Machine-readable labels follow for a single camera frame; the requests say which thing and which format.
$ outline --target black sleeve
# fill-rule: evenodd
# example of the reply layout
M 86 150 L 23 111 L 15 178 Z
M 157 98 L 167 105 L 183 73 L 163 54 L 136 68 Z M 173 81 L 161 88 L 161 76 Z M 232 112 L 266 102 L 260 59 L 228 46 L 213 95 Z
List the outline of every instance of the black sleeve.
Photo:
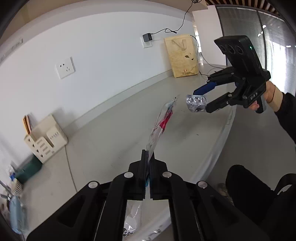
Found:
M 281 126 L 296 143 L 296 98 L 290 93 L 283 94 L 281 107 L 275 114 Z

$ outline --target person's arm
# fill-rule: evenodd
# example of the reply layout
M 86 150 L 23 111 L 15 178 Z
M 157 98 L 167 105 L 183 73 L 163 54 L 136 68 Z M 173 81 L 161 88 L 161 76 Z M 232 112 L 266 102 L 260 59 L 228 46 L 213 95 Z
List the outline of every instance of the person's arm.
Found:
M 280 125 L 296 143 L 296 98 L 290 93 L 282 93 L 270 81 L 266 82 L 266 92 L 263 96 L 278 117 Z M 250 106 L 252 110 L 258 108 L 257 102 Z

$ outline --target knee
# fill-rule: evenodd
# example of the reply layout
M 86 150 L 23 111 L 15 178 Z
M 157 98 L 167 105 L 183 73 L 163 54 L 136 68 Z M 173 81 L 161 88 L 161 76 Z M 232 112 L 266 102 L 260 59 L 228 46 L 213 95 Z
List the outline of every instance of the knee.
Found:
M 241 172 L 244 172 L 246 169 L 242 165 L 233 165 L 229 168 L 227 176 L 239 175 Z
M 226 186 L 228 186 L 231 183 L 236 183 L 238 180 L 240 180 L 244 173 L 246 172 L 246 169 L 242 165 L 233 165 L 231 168 L 229 168 L 227 177 L 226 177 Z

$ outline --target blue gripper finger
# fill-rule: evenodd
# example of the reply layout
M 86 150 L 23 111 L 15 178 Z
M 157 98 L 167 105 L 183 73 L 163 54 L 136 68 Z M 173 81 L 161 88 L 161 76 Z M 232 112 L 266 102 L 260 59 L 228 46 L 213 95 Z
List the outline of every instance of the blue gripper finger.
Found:
M 207 92 L 213 90 L 215 86 L 217 86 L 216 82 L 209 82 L 193 91 L 193 95 L 204 95 Z

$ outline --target power adapter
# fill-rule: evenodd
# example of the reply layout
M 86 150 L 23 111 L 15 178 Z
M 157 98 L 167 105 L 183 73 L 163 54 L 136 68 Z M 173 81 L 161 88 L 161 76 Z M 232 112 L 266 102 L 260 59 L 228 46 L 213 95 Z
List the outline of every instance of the power adapter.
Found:
M 152 35 L 151 35 L 151 33 L 144 34 L 144 35 L 143 35 L 143 39 L 144 39 L 144 42 L 151 41 L 151 40 L 152 40 Z

